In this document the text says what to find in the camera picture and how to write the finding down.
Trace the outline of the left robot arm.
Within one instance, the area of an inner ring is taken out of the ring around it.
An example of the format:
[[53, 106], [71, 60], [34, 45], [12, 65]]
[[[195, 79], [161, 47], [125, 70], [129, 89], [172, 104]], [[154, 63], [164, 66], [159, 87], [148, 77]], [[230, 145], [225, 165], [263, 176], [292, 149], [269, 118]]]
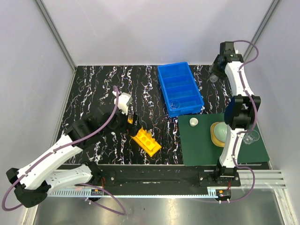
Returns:
[[97, 109], [74, 122], [61, 138], [44, 154], [27, 166], [10, 168], [7, 178], [17, 200], [26, 208], [40, 204], [49, 194], [72, 185], [97, 185], [103, 178], [95, 162], [85, 161], [79, 167], [56, 172], [69, 158], [83, 152], [99, 139], [112, 132], [135, 136], [141, 129], [138, 115], [125, 114], [121, 109]]

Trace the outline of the clear round flask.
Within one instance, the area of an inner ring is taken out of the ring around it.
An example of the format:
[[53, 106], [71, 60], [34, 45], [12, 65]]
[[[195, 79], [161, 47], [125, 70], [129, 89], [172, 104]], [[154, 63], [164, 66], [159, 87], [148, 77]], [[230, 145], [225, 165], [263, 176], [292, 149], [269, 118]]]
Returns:
[[179, 109], [180, 108], [180, 102], [176, 99], [172, 100], [170, 102], [170, 107], [171, 109], [175, 110], [175, 109]]

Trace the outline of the yellow test tube rack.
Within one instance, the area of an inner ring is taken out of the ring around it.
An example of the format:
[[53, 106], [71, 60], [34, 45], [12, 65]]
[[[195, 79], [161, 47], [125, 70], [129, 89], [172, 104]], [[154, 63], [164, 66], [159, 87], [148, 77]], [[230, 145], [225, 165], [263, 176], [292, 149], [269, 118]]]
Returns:
[[132, 139], [150, 156], [154, 156], [162, 147], [147, 130], [141, 128]]

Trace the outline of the small clear vial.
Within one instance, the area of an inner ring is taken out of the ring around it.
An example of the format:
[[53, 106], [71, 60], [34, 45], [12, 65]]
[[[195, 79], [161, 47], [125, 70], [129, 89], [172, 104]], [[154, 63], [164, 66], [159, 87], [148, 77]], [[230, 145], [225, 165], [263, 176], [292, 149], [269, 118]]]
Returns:
[[211, 81], [212, 83], [217, 82], [217, 81], [218, 81], [218, 76], [215, 75], [215, 74], [211, 74], [211, 75], [210, 75], [210, 81]]

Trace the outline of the white round cap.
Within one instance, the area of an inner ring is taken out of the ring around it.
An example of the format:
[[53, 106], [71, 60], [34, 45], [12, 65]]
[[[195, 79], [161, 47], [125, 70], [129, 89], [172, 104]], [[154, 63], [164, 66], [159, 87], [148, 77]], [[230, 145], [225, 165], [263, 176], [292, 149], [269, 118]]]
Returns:
[[189, 124], [190, 124], [190, 126], [192, 126], [192, 127], [197, 126], [197, 125], [198, 125], [198, 119], [197, 119], [197, 118], [191, 118], [191, 119], [189, 120]]

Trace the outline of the blue plastic compartment bin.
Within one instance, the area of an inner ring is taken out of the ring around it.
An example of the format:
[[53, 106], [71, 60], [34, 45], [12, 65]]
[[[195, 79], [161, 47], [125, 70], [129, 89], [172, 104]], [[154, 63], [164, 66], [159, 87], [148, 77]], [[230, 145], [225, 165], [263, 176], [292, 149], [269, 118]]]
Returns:
[[[203, 98], [187, 62], [159, 65], [157, 70], [169, 117], [201, 111]], [[179, 109], [171, 109], [170, 102], [174, 99], [180, 102]]]

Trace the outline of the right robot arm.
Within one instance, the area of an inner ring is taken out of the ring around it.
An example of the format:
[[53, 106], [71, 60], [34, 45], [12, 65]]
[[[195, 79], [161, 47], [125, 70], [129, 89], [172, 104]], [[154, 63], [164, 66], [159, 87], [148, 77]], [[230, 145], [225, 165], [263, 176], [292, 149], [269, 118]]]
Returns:
[[261, 98], [251, 90], [244, 71], [247, 64], [234, 46], [235, 42], [220, 43], [219, 54], [210, 67], [210, 73], [219, 78], [228, 78], [232, 99], [224, 113], [227, 125], [225, 146], [213, 171], [212, 181], [219, 186], [238, 180], [238, 155], [247, 132], [257, 123]]

